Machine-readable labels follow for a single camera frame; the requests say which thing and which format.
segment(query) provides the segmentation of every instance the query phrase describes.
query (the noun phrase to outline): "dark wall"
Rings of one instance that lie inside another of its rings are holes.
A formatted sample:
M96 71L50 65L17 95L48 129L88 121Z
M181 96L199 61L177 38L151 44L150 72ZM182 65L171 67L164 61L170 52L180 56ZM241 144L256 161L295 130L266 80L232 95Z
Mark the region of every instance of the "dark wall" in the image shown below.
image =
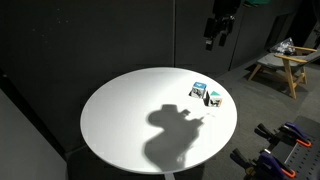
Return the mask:
M207 18L213 17L213 0L176 0L176 9L173 0L6 2L0 69L65 151L71 151L84 143L82 107L105 82L129 71L174 64L216 77L264 52L275 17L294 15L300 0L240 6L225 46L216 40L212 51L205 50L203 33Z
M244 8L240 6L237 11L233 32L227 37L225 45L218 46L220 36L217 36L212 51L207 51L203 35L207 18L214 17L213 5L213 0L196 3L193 0L177 0L176 65L216 77L228 71Z
M245 8L239 31L238 42L235 47L231 69L244 64L255 57L264 55L265 45L277 16L288 14L287 20L283 24L279 39L283 40L288 32L293 17L299 7L300 0L271 1L268 5L260 5L256 8Z
M172 1L13 0L0 67L66 151L82 142L81 104L103 83L172 66Z

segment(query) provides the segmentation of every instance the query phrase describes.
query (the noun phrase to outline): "white object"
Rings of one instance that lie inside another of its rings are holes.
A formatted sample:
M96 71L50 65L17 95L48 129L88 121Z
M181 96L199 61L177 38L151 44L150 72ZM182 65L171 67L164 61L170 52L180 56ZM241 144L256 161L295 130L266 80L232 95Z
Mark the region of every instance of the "white object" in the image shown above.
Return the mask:
M217 107L221 106L222 97L220 96L219 93L212 91L209 96L210 98L209 98L208 106L217 106Z
M215 87L223 106L212 109L190 97L190 85L197 81ZM214 80L185 69L149 68L100 87L84 106L80 125L90 149L105 162L171 177L219 152L236 123L233 99Z

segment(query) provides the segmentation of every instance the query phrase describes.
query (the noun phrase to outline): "white round table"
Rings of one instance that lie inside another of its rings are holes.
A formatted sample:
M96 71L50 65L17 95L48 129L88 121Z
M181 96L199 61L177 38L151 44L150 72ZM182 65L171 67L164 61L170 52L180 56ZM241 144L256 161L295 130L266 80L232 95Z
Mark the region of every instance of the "white round table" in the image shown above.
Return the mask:
M219 93L221 106L191 97L195 82ZM81 114L82 135L97 156L122 170L167 179L218 153L236 123L235 103L220 84L179 68L119 76L100 87Z

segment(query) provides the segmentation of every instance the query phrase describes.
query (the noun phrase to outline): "wooden chair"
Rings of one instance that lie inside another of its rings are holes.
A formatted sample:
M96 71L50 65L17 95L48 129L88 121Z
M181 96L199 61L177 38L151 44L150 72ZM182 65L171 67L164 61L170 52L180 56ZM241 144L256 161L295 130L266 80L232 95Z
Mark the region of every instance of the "wooden chair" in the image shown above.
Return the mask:
M257 72L266 70L278 77L284 78L284 80L288 82L290 88L290 96L296 99L296 86L300 82L307 84L307 75L304 66L319 59L320 51L297 46L289 47L295 49L296 56L286 56L269 53L257 61L257 66L251 73L248 80L250 81L257 74ZM284 71L285 75L282 76L277 73L278 70Z

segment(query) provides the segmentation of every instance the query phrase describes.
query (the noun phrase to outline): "small box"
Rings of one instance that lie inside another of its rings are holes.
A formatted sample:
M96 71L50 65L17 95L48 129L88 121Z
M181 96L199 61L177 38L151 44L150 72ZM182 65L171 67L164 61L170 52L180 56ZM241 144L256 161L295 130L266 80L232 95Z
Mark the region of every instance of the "small box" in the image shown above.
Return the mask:
M220 107L222 103L222 97L215 91L212 91L209 97L208 106Z
M200 82L195 82L192 87L191 96L196 98L203 98L206 92L207 85Z

